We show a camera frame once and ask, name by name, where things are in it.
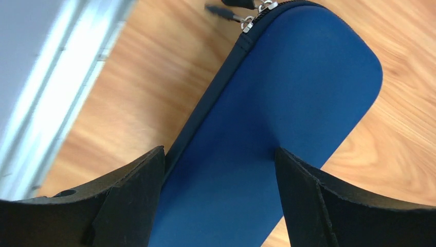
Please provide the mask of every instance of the black plastic piece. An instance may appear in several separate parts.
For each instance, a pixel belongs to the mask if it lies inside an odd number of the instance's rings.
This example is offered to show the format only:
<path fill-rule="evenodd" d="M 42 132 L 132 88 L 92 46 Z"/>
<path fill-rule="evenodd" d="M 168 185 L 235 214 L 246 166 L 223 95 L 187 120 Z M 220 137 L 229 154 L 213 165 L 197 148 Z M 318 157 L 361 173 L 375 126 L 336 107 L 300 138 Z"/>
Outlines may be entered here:
<path fill-rule="evenodd" d="M 205 4 L 205 9 L 212 14 L 218 15 L 228 21 L 241 22 L 243 20 L 241 17 L 235 15 L 235 13 L 229 9 L 221 8 L 215 5 Z"/>
<path fill-rule="evenodd" d="M 276 151 L 292 247 L 433 247 L 436 207 L 384 197 Z"/>
<path fill-rule="evenodd" d="M 147 246 L 164 160 L 157 147 L 53 198 L 0 201 L 0 246 Z"/>
<path fill-rule="evenodd" d="M 255 0 L 221 0 L 229 7 L 240 7 L 245 9 L 256 9 Z"/>

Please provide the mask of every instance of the white baseboard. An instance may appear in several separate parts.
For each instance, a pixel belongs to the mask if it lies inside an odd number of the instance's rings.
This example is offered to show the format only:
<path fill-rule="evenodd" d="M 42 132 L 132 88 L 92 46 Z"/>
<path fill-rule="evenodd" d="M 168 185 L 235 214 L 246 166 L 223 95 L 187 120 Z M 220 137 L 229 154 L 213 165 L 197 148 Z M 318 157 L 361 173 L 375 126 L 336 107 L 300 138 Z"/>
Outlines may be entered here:
<path fill-rule="evenodd" d="M 0 199 L 34 196 L 135 0 L 65 0 L 0 140 Z"/>

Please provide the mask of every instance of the wood grain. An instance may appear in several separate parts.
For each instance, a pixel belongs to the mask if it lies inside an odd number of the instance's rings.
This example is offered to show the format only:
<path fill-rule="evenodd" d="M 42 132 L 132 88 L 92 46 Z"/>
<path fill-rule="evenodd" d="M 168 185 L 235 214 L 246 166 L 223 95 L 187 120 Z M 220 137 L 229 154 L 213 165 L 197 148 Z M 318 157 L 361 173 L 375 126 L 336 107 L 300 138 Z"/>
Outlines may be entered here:
<path fill-rule="evenodd" d="M 349 23 L 384 70 L 376 103 L 323 170 L 382 195 L 436 205 L 436 2 L 315 2 Z M 41 195 L 171 146 L 240 33 L 203 5 L 139 0 Z M 283 220 L 264 246 L 289 246 Z"/>

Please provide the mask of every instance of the zipper pull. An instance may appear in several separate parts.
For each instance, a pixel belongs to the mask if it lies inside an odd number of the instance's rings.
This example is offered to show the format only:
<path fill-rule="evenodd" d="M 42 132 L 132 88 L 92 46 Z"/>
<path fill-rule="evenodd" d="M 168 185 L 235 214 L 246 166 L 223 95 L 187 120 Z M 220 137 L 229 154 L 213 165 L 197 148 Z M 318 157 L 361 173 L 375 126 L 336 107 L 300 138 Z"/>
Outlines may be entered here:
<path fill-rule="evenodd" d="M 245 9 L 256 9 L 255 0 L 221 0 L 223 4 L 229 7 L 240 7 Z"/>
<path fill-rule="evenodd" d="M 265 9 L 272 10 L 272 9 L 276 8 L 279 5 L 279 3 L 273 2 L 272 0 L 261 0 L 261 1 L 262 1 L 262 4 L 259 5 L 259 7 L 258 7 L 259 14 L 262 11 L 264 11 Z"/>
<path fill-rule="evenodd" d="M 230 9 L 221 8 L 221 7 L 210 5 L 210 4 L 205 4 L 205 9 L 208 10 L 209 12 L 211 12 L 212 14 L 216 14 L 219 17 L 224 18 L 224 19 L 229 20 L 229 21 L 235 21 L 235 22 L 239 22 L 239 23 L 245 22 L 245 18 L 243 18 L 239 15 L 236 15 Z"/>

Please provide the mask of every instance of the blue fabric case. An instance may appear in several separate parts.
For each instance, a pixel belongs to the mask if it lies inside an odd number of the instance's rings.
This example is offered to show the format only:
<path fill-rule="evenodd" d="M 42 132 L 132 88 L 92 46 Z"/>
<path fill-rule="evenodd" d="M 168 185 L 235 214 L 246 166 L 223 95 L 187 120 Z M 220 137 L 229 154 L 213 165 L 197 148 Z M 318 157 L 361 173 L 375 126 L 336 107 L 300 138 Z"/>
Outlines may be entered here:
<path fill-rule="evenodd" d="M 320 168 L 374 102 L 377 57 L 322 6 L 264 15 L 167 154 L 149 246 L 260 246 L 283 216 L 274 151 Z"/>

